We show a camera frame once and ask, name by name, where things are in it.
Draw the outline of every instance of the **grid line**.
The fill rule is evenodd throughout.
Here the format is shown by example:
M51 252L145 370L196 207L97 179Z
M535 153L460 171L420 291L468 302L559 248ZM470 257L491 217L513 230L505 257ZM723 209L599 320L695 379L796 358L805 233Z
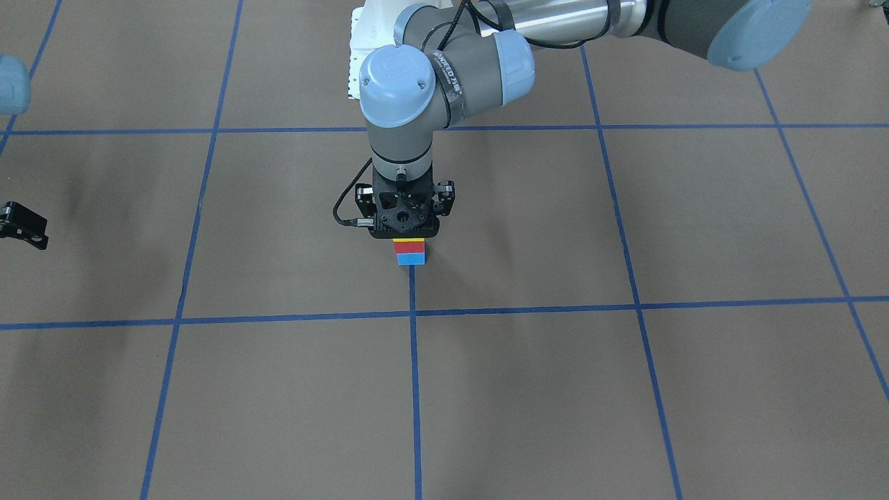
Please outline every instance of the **grid line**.
M629 254L629 244L627 242L627 233L624 230L623 218L621 217L621 203L618 199L617 189L614 186L614 176L611 169L611 161L608 157L608 147L605 144L605 129L602 127L602 119L599 116L599 107L596 101L596 88L593 85L593 76L589 70L589 61L587 60L587 51L581 47L581 60L583 62L584 73L587 78L587 87L589 88L589 102L593 107L593 116L596 119L596 132L599 139L599 147L602 149L602 160L605 164L605 174L608 177L608 190L611 193L612 203L614 205L614 217L617 220L617 230L621 236L621 244L623 245L623 258L627 265L627 277L629 279L629 287L633 293L633 305L636 311L636 318L639 323L639 333L642 336L642 345L645 349L645 362L648 365L648 376L652 381L652 391L654 393L654 404L658 410L658 419L661 421L661 435L664 440L664 449L667 453L667 461L669 462L670 476L673 479L673 490L677 500L683 500L682 484L679 481L679 472L676 467L676 458L673 455L673 442L669 436L669 425L667 424L667 414L664 411L663 398L661 397L661 385L658 382L658 373L654 365L654 356L652 355L652 346L648 341L648 329L645 326L645 315L641 307L642 301L639 300L639 289L636 283L636 273L633 271L633 260Z
M176 356L176 344L179 341L179 331L182 325L182 312L185 309L185 299L188 294L188 280L191 274L191 265L195 257L195 248L197 245L197 232L201 225L201 209L204 203L204 195L207 191L207 179L210 176L210 169L213 162L213 152L216 149L216 138L219 135L219 126L222 118L222 107L225 105L225 92L228 88L228 74L231 72L231 63L235 56L235 45L237 43L237 31L241 22L241 11L244 8L244 0L237 1L235 10L235 21L231 29L231 38L228 42L228 56L226 58L225 70L222 73L222 83L220 84L219 100L216 104L216 116L213 119L212 135L210 136L210 145L207 148L207 159L204 163L204 174L201 179L201 189L197 195L197 207L195 209L195 220L191 228L191 238L188 242L188 254L185 260L185 269L182 272L182 291L180 293L179 302L176 306L176 317L173 319L172 332L170 334L170 347L167 351L166 364L164 366L164 379L161 382L160 395L157 399L157 412L155 414L155 424L151 432L151 442L148 446L148 458L145 462L145 476L142 479L142 489L140 500L148 500L148 491L151 487L151 474L154 471L155 456L157 452L157 443L160 439L161 425L164 421L164 408L166 405L167 392L170 388L170 378L172 376L172 364Z
M847 303L889 302L889 295L862 295L845 297L800 297L789 299L752 299L734 301L700 301L700 302L642 302L638 307L642 310L674 310L674 309L716 309L741 307L768 307L789 305L818 305ZM635 310L634 303L599 304L599 305L565 305L541 307L503 307L477 309L430 309L416 310L418 318L441 316L482 316L493 314L558 314L566 312L607 312L613 310ZM271 314L259 316L212 316L182 318L181 325L227 325L235 323L272 323L301 321L334 321L352 319L383 319L410 318L409 310L369 311L369 312L327 312L305 314ZM19 330L63 330L70 328L103 328L103 327L157 327L171 326L174 318L159 319L110 319L86 321L54 321L30 323L0 323L0 332Z
M52 8L52 15L50 16L49 23L46 25L44 39L40 42L40 48L37 49L37 55L34 56L34 64L31 65L31 70L28 72L28 80L34 79L34 74L37 71L37 66L40 65L40 60L44 57L44 50L46 50L46 45L50 42L52 29L55 28L55 21L59 18L59 9L61 8L61 2L62 0L56 0L56 5ZM12 135L12 128L15 126L15 120L18 117L18 115L13 115L12 117L10 117L9 122L7 122L6 124L6 130L3 133L3 139L0 139L0 156L3 155L4 149L6 149L6 142L9 141L9 138Z
M828 258L830 259L830 265L833 267L834 274L837 276L837 282L839 282L840 288L843 291L843 297L845 298L846 304L849 306L849 312L852 313L852 319L855 322L855 327L858 328L858 335L861 337L861 341L864 343L864 348L868 353L868 357L870 358L870 364L873 366L874 372L877 374L877 379L880 382L880 387L883 389L883 395L885 396L886 400L889 401L889 385L886 384L883 369L880 367L879 360L877 359L877 354L874 352L874 348L870 344L870 339L868 338L867 332L864 330L864 325L861 323L861 318L859 318L858 316L858 310L855 309L855 303L852 300L851 295L849 294L849 288L848 286L846 286L845 279L843 279L843 273L839 269L837 258L833 253L833 249L830 247L827 232L821 225L821 218L818 217L818 212L815 210L815 204L812 201L812 197L809 196L809 190L805 186L803 175L799 170L799 165L797 165L797 160L793 155L793 150L790 148L787 134L784 133L784 128L781 125L781 121L778 119L778 113L775 112L774 105L772 104L772 98L769 96L769 92L765 88L765 82L763 81L762 75L760 75L758 69L754 69L754 73L756 74L759 88L763 92L765 104L768 106L769 112L772 114L772 120L774 120L775 122L778 134L781 136L781 142L784 144L784 150L785 152L787 152L787 158L790 161L791 168L793 168L793 174L797 177L797 183L799 184L799 188L803 193L805 204L809 208L809 213L812 215L812 220L815 222L815 227L818 229L818 235L821 237L821 242L824 245L824 250L825 252L827 252Z
M776 129L776 124L602 124L602 125L458 125L439 132L533 131L533 130L708 130L708 129ZM889 124L781 124L781 128L870 129L889 128ZM4 141L12 136L43 135L146 135L175 133L333 133L366 132L362 126L270 126L219 128L125 128L125 129L48 129L12 130L7 126Z
M413 401L413 497L423 498L423 460L420 427L420 353L417 347L417 280L416 268L410 266L407 274L408 302L411 319L411 388Z

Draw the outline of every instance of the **light blue object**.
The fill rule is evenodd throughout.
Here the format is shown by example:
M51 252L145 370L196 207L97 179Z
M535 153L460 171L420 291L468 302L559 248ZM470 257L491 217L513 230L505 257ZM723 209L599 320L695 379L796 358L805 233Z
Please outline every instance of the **light blue object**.
M421 266L426 264L426 254L398 254L399 266Z
M529 93L534 86L534 56L525 37L514 29L494 33L501 65L503 105Z
M411 22L411 17L423 7L431 7L429 4L412 4L408 5L400 14L398 14L398 19L395 20L395 44L401 45L404 43L404 29L407 28L407 23Z
M0 115L20 115L31 105L31 79L25 63L0 54Z
M436 73L426 54L410 45L386 45L367 56L358 73L361 111L374 125L404 125L432 101Z
M750 0L713 38L707 60L735 71L766 64L803 27L810 6L809 0Z

